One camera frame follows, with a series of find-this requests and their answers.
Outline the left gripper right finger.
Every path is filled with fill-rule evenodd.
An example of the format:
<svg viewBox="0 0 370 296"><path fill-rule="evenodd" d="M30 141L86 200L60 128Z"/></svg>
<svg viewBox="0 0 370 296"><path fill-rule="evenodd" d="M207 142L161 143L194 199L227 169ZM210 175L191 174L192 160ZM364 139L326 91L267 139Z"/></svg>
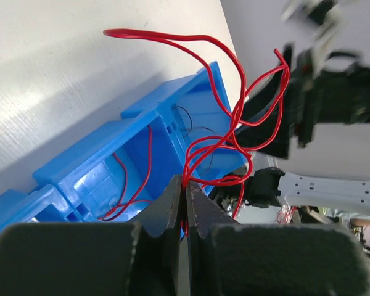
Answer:
<svg viewBox="0 0 370 296"><path fill-rule="evenodd" d="M239 224L186 190L192 295L370 295L370 265L343 227Z"/></svg>

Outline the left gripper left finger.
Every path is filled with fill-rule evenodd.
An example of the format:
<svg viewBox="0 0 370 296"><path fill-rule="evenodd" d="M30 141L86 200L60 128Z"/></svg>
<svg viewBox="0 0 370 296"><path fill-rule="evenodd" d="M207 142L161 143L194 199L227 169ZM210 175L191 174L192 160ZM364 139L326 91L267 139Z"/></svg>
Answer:
<svg viewBox="0 0 370 296"><path fill-rule="evenodd" d="M0 295L176 295L181 178L125 223L22 223L0 235Z"/></svg>

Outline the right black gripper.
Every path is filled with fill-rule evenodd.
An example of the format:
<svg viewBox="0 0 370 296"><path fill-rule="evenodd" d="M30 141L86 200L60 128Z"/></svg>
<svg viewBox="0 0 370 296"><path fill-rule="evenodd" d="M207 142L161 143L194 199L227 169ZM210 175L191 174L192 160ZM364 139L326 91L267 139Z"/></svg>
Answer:
<svg viewBox="0 0 370 296"><path fill-rule="evenodd" d="M347 58L352 62L343 70L322 68L307 49L294 55L293 44L288 45L289 65L292 69L290 84L283 96L283 114L274 140L260 149L273 157L289 158L290 139L297 137L304 148L313 140L318 123L353 125L370 123L370 67L362 65L355 51L332 51L326 59ZM241 119L250 123L261 119L279 94L283 71L268 78L267 82L244 105ZM278 120L278 107L260 125L241 125L236 129L237 142L242 147L255 147L267 141Z"/></svg>

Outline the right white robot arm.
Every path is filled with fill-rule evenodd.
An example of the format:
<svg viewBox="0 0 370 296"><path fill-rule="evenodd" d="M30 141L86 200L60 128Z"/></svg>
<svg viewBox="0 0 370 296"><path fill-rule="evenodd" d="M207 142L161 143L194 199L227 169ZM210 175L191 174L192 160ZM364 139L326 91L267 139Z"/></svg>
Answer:
<svg viewBox="0 0 370 296"><path fill-rule="evenodd" d="M264 154L288 159L291 139L297 138L298 146L306 147L318 123L370 124L370 67L361 64L356 51L333 51L328 58L348 58L351 64L344 70L317 72L311 51L303 51L280 108L273 101L283 75L275 73L245 103L243 121L261 120L261 125L236 129L238 143L249 148L265 142ZM370 216L370 181L306 177L274 167L255 171L244 185L216 187L209 197L221 207L244 200L260 208L331 207Z"/></svg>

